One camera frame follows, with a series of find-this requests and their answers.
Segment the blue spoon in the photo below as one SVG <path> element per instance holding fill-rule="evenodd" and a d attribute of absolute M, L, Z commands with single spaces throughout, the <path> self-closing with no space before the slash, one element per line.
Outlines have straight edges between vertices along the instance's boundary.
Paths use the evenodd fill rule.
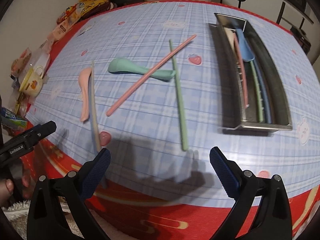
<path fill-rule="evenodd" d="M 243 61 L 250 62 L 254 60 L 254 54 L 251 51 L 247 40 L 245 39 L 243 32 L 241 29 L 236 29 L 236 33 L 238 36 L 239 46 L 240 46 L 240 53 L 242 56 Z"/>

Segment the yellow mug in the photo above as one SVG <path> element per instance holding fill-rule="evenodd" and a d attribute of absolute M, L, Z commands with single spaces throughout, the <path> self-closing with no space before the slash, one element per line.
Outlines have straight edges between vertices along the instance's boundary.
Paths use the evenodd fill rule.
<path fill-rule="evenodd" d="M 41 68 L 42 70 L 41 75 L 36 73 L 38 68 Z M 33 70 L 33 68 L 28 70 L 19 88 L 20 92 L 32 97 L 36 97 L 40 93 L 40 90 L 43 86 L 43 67 L 39 66 L 36 68 L 36 70 Z"/>

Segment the chopstick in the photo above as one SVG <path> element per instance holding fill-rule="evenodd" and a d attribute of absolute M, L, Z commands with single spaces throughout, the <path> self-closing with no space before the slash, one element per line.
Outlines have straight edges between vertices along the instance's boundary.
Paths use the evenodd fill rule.
<path fill-rule="evenodd" d="M 253 61 L 250 61 L 250 66 L 253 74 L 253 80 L 254 80 L 254 86 L 256 89 L 256 94 L 257 94 L 257 107 L 258 107 L 258 119 L 259 122 L 265 122 L 264 115 L 263 115 L 263 105 L 262 105 L 262 97 L 261 97 L 261 90 L 260 90 L 260 85 L 258 81 L 258 76 L 256 69 L 254 67 Z"/>
<path fill-rule="evenodd" d="M 91 125 L 91 136 L 93 142 L 94 153 L 98 154 L 101 150 L 100 136 L 99 136 L 99 128 L 97 121 L 97 110 L 96 110 L 96 102 L 94 98 L 94 60 L 91 63 L 91 75 L 89 77 L 89 120 Z"/>
<path fill-rule="evenodd" d="M 241 69 L 241 83 L 242 83 L 242 91 L 243 91 L 243 99 L 244 99 L 244 108 L 247 108 L 249 106 L 249 100 L 248 100 L 248 88 L 247 88 L 247 78 L 245 76 L 245 69 L 244 69 L 244 64 L 243 64 L 243 60 L 242 60 L 242 56 L 240 53 L 240 47 L 239 47 L 239 42 L 238 42 L 238 38 L 237 35 L 235 33 L 233 33 L 235 39 L 234 39 L 234 43 L 235 43 L 235 49 L 236 49 L 236 54 L 238 56 L 238 61 L 240 64 L 240 69 Z"/>
<path fill-rule="evenodd" d="M 262 77 L 262 73 L 260 70 L 260 67 L 258 65 L 258 62 L 256 59 L 253 60 L 253 64 L 256 68 L 256 72 L 257 72 L 257 76 L 258 76 L 258 81 L 260 84 L 260 88 L 261 88 L 261 95 L 262 95 L 262 99 L 263 99 L 263 105 L 264 105 L 264 113 L 266 116 L 266 123 L 272 123 L 272 117 L 271 117 L 271 110 L 270 110 L 270 103 L 269 103 L 269 99 L 268 99 L 268 93 L 267 93 L 267 88 L 266 85 L 264 83 L 263 77 Z"/>
<path fill-rule="evenodd" d="M 172 40 L 169 40 L 170 51 L 173 51 Z M 183 105 L 183 97 L 181 93 L 181 85 L 180 85 L 180 77 L 179 71 L 177 68 L 177 62 L 175 57 L 172 57 L 172 65 L 173 70 L 176 72 L 174 76 L 174 81 L 176 83 L 176 93 L 177 93 L 177 103 L 178 103 L 178 111 L 179 111 L 179 121 L 180 121 L 180 136 L 181 136 L 181 144 L 182 150 L 187 151 L 189 149 L 188 145 L 188 130 L 186 125 L 186 117 L 184 113 L 184 105 Z"/>
<path fill-rule="evenodd" d="M 165 56 L 159 63 L 157 63 L 153 68 L 151 68 L 147 73 L 145 73 L 134 85 L 132 85 L 114 104 L 110 107 L 110 109 L 106 112 L 107 116 L 111 116 L 114 111 L 116 111 L 119 106 L 123 104 L 124 101 L 128 99 L 129 96 L 135 92 L 138 87 L 140 87 L 158 68 L 160 68 L 165 62 L 167 62 L 174 54 L 176 54 L 179 50 L 185 47 L 190 41 L 192 41 L 197 35 L 193 34 L 186 41 L 181 43 L 178 47 L 176 47 L 172 52 L 170 52 L 167 56 Z"/>

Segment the green chopstick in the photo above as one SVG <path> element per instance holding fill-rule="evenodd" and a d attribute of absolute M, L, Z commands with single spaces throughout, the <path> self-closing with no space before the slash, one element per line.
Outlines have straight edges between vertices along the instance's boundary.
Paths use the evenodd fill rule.
<path fill-rule="evenodd" d="M 172 40 L 169 40 L 170 51 L 173 51 Z M 181 145 L 182 150 L 187 151 L 189 149 L 188 145 L 188 130 L 186 125 L 186 116 L 184 114 L 184 106 L 183 106 L 183 98 L 181 93 L 181 85 L 180 85 L 180 77 L 177 68 L 177 62 L 175 57 L 172 57 L 172 65 L 173 70 L 175 70 L 176 74 L 174 76 L 174 80 L 176 83 L 176 93 L 177 93 L 177 102 L 178 102 L 178 111 L 179 111 L 179 121 L 180 121 L 180 134 L 181 134 Z"/>
<path fill-rule="evenodd" d="M 252 70 L 253 79 L 254 79 L 254 85 L 255 85 L 256 93 L 257 93 L 258 119 L 259 119 L 259 122 L 265 122 L 264 121 L 264 115 L 263 115 L 261 90 L 260 90 L 258 76 L 257 76 L 256 69 L 254 67 L 253 61 L 250 61 L 250 65 L 251 65 L 251 70 Z"/>

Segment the human hand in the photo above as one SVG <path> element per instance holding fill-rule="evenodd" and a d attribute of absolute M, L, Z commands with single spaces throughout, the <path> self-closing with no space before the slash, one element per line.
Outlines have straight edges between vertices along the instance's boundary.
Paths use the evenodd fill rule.
<path fill-rule="evenodd" d="M 30 187 L 30 170 L 23 170 L 22 184 L 24 189 L 22 195 L 28 199 L 32 196 L 32 189 Z M 14 184 L 11 179 L 0 180 L 0 207 L 7 205 L 7 201 L 13 193 Z"/>

